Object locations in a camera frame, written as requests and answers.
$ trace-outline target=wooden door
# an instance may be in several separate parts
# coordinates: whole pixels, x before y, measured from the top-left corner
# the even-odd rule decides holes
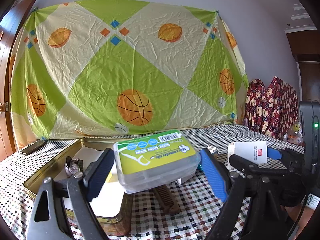
[[[0,22],[0,161],[16,152],[10,116],[10,56],[14,41],[36,0],[23,0],[11,9]]]
[[[320,102],[320,63],[299,63],[302,100]]]

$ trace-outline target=fabric backdrop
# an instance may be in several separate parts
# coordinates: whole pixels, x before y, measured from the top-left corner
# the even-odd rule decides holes
[[[248,80],[217,11],[83,0],[32,12],[11,58],[19,148],[36,138],[241,123]]]

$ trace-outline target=product label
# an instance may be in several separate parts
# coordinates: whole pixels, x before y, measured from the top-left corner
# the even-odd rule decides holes
[[[123,174],[165,165],[196,154],[179,130],[171,130],[118,143]]]

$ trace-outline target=floral patterned cloth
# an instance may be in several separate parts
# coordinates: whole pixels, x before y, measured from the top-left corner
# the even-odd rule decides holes
[[[264,97],[264,84],[260,79],[254,79],[249,83],[247,99],[245,102],[245,117],[248,120],[248,128],[261,133],[262,124],[262,97]]]
[[[264,86],[261,86],[263,86],[263,83],[260,80],[253,80],[249,85],[246,100],[248,127],[267,136],[282,139],[283,135],[298,118],[297,93],[292,86],[278,77],[273,78],[268,89],[264,90]],[[256,87],[259,88],[260,93],[263,91],[261,96],[256,94],[254,102],[259,112],[258,110],[256,112],[252,110],[252,92]],[[260,106],[262,106],[262,117],[260,117]]]

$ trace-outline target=orange basketball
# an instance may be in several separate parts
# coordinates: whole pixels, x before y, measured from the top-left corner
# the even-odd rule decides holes
[[[71,30],[67,28],[58,28],[49,37],[48,45],[53,48],[60,48],[67,43]]]
[[[146,125],[153,116],[149,98],[136,89],[128,89],[118,96],[118,111],[123,119],[133,125]]]
[[[32,112],[37,116],[41,116],[45,112],[45,102],[40,90],[36,85],[31,84],[27,87],[28,102]]]
[[[228,37],[228,40],[229,40],[231,47],[234,48],[237,45],[236,39],[234,38],[234,36],[230,32],[226,32],[226,33],[227,33],[227,37]]]
[[[227,95],[233,94],[235,91],[235,82],[233,80],[233,75],[230,70],[224,68],[220,72],[220,86]]]
[[[182,28],[173,23],[166,23],[160,27],[158,37],[166,42],[175,42],[181,38]]]

